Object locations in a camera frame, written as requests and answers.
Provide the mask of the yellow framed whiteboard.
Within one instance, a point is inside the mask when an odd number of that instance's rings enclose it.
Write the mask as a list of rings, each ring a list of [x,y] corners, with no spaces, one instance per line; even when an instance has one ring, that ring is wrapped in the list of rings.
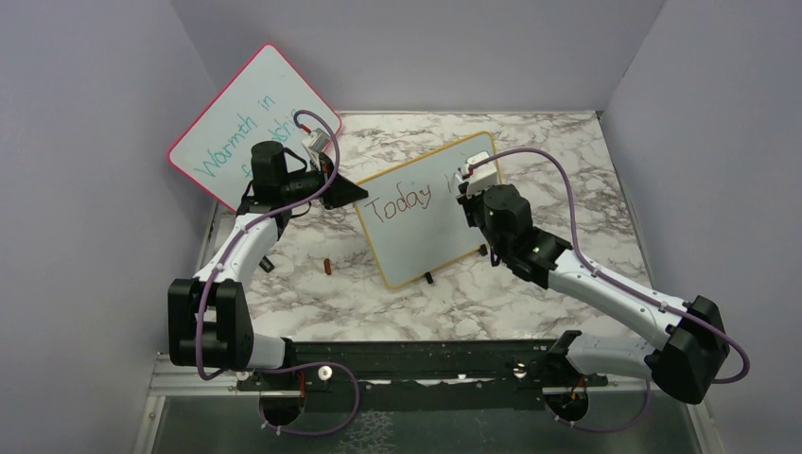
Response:
[[[476,252],[484,244],[457,203],[455,175],[475,155],[496,152],[480,131],[358,183],[369,197],[357,216],[385,285],[399,288]]]

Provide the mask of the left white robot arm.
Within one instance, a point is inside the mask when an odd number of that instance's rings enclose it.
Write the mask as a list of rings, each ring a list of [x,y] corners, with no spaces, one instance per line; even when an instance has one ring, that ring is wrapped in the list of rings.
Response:
[[[287,356],[289,341],[254,333],[246,287],[257,270],[265,269],[293,209],[320,201],[332,210],[369,195],[340,175],[329,156],[313,148],[307,153],[310,166],[291,171],[289,148],[275,141],[253,146],[253,176],[236,210],[234,229],[207,265],[168,288],[168,353],[174,365],[199,371],[261,369],[278,389],[296,379],[298,365]]]

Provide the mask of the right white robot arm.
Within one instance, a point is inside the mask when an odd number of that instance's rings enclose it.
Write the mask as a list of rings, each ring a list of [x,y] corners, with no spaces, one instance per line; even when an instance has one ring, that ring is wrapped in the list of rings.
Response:
[[[702,402],[730,352],[716,303],[704,296],[687,302],[594,270],[567,240],[533,225],[529,202],[511,184],[470,193],[467,183],[460,183],[457,202],[468,225],[488,243],[493,266],[504,265],[525,282],[586,303],[638,334],[638,340],[562,337],[564,349],[545,362],[553,382],[625,375],[649,379],[681,402]]]

